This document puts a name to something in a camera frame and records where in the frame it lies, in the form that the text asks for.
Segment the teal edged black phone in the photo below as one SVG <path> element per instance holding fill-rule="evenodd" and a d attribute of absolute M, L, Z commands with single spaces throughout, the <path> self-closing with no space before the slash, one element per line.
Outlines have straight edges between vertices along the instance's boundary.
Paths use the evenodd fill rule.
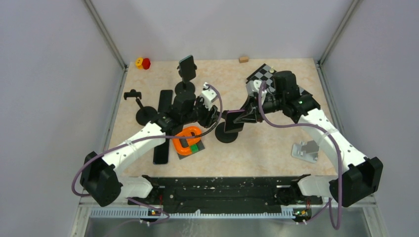
<path fill-rule="evenodd" d="M 178 64 L 178 73 L 183 83 L 187 83 L 196 77 L 197 66 L 193 55 L 181 59 Z"/>

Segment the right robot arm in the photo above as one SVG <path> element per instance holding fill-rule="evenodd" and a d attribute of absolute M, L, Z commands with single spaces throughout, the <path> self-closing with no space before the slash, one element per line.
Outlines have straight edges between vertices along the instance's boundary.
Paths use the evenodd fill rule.
<path fill-rule="evenodd" d="M 301 127 L 324 152 L 338 174 L 303 175 L 292 184 L 290 198 L 304 203 L 309 196 L 333 198 L 349 207 L 378 190 L 383 163 L 356 149 L 328 120 L 313 95 L 296 83 L 291 71 L 257 71 L 247 78 L 248 99 L 238 122 L 262 122 L 281 111 Z"/>

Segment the white plastic phone holder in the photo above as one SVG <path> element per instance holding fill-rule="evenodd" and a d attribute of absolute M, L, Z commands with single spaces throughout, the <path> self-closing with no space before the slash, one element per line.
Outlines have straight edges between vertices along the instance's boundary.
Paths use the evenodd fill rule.
<path fill-rule="evenodd" d="M 319 156 L 320 147 L 314 140 L 308 142 L 294 143 L 291 156 L 306 162 L 316 163 Z"/>

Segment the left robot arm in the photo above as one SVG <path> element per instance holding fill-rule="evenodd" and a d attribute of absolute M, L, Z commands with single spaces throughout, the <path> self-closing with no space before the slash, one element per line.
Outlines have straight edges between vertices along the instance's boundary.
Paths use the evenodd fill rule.
<path fill-rule="evenodd" d="M 176 96 L 173 104 L 157 113 L 139 132 L 120 145 L 100 154 L 89 153 L 74 180 L 86 190 L 85 196 L 105 207 L 113 203 L 123 192 L 124 184 L 118 176 L 134 161 L 149 150 L 163 144 L 168 139 L 179 138 L 183 126 L 197 122 L 212 130 L 221 119 L 215 100 L 221 101 L 219 92 L 210 87 L 199 96 L 185 94 Z"/>

